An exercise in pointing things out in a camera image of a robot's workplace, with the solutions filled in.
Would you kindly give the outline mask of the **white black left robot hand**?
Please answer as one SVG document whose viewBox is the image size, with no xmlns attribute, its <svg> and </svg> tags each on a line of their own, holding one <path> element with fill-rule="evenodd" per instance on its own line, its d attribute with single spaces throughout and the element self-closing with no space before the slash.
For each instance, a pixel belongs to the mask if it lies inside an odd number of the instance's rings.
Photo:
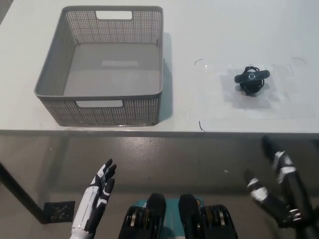
<svg viewBox="0 0 319 239">
<path fill-rule="evenodd" d="M 72 239 L 92 239 L 114 188 L 116 164 L 109 159 L 86 188 L 71 229 Z"/>
</svg>

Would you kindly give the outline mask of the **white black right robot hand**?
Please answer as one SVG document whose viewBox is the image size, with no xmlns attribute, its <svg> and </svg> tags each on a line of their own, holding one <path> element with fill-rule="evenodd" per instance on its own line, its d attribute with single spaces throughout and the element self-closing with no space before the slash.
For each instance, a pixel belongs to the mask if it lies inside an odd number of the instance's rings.
<svg viewBox="0 0 319 239">
<path fill-rule="evenodd" d="M 262 150 L 276 174 L 283 200 L 261 183 L 250 170 L 244 172 L 246 188 L 253 201 L 272 216 L 280 228 L 305 227 L 316 220 L 306 187 L 288 153 L 268 136 Z"/>
</svg>

